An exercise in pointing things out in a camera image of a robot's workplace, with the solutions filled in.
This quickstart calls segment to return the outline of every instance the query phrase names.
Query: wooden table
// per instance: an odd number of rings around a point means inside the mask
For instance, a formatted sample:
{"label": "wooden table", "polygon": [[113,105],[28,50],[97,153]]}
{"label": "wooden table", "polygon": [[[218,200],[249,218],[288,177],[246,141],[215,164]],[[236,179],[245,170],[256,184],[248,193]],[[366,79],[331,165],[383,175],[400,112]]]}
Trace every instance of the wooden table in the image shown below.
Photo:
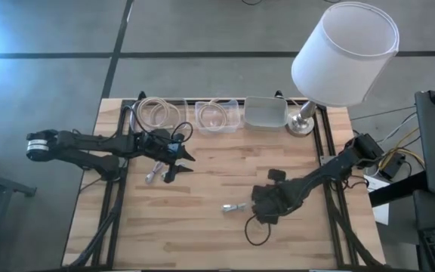
{"label": "wooden table", "polygon": [[[102,100],[94,133],[110,136],[116,129],[121,99]],[[347,109],[329,109],[337,151],[353,137]],[[194,123],[193,114],[190,121]],[[321,133],[322,142],[325,133]],[[304,205],[280,218],[262,246],[250,245],[244,225],[251,213],[251,189],[270,184],[267,172],[279,168],[289,178],[302,177],[319,166],[313,136],[292,137],[280,132],[249,131],[203,135],[195,131],[186,149],[196,162],[186,161],[193,173],[180,173],[171,184],[157,175],[144,178],[154,161],[131,160],[116,247],[115,269],[307,269],[334,268],[335,256],[323,188],[317,187]],[[98,178],[85,173],[82,186]],[[69,264],[87,246],[98,226],[105,183],[87,188],[80,196],[63,264]],[[384,262],[372,207],[364,185],[346,191],[354,231],[365,247]],[[244,212],[223,213],[223,204],[247,202]],[[267,226],[253,220],[250,239],[261,241]],[[346,243],[341,244],[347,257]]]}

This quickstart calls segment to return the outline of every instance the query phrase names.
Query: concrete floor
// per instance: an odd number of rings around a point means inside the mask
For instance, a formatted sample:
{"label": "concrete floor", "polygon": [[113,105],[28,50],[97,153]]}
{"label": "concrete floor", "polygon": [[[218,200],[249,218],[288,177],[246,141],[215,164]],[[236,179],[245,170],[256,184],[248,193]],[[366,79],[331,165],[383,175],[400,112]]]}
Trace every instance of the concrete floor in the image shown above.
{"label": "concrete floor", "polygon": [[[98,54],[94,57],[102,58],[59,54],[113,52],[129,1],[0,0],[0,175],[38,187],[35,198],[16,195],[11,202],[0,235],[0,271],[60,265],[82,176],[81,170],[63,162],[30,162],[25,157],[28,132],[77,128],[91,133],[102,94],[244,97],[282,90],[299,95],[289,76],[290,57],[116,63]],[[435,0],[364,2],[396,21],[401,51],[435,51]],[[298,51],[330,5],[321,0],[264,0],[252,7],[239,0],[136,0],[122,52]],[[104,90],[109,68],[116,69],[115,77]],[[369,99],[349,109],[354,129],[383,138],[413,112],[413,94],[431,89],[435,57],[395,57]],[[384,148],[415,127],[415,120],[409,122]],[[420,143],[410,149],[421,154]],[[414,172],[419,171],[412,164]],[[379,227],[387,263],[415,268],[410,202],[392,205],[390,221],[391,226]],[[404,234],[390,235],[390,230]]]}

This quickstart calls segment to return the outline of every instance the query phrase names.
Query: white cylinder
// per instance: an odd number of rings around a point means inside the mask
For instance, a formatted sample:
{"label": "white cylinder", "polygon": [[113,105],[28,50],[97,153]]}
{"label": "white cylinder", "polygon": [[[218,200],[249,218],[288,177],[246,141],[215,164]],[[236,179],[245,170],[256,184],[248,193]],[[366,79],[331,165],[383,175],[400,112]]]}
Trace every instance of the white cylinder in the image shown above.
{"label": "white cylinder", "polygon": [[342,2],[325,11],[292,64],[298,90],[315,103],[362,103],[399,49],[399,30],[382,10]]}

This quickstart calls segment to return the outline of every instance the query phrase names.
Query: silver lamp base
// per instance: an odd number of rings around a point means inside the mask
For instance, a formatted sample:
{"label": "silver lamp base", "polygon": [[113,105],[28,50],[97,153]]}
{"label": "silver lamp base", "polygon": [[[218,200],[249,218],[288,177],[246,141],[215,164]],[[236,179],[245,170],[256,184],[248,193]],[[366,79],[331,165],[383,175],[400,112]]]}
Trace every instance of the silver lamp base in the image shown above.
{"label": "silver lamp base", "polygon": [[296,137],[304,137],[313,131],[315,121],[313,121],[313,114],[315,114],[316,104],[308,101],[302,106],[300,110],[288,114],[288,124],[286,129],[288,132]]}

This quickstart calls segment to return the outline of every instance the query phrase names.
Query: white lampshade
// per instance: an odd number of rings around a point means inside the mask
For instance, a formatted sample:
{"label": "white lampshade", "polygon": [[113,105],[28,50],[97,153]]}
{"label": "white lampshade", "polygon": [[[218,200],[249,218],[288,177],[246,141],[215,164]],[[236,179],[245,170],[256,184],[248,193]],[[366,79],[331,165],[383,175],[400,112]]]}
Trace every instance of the white lampshade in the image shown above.
{"label": "white lampshade", "polygon": [[362,103],[399,48],[399,30],[371,5],[342,2],[325,11],[292,64],[299,92],[328,107]]}

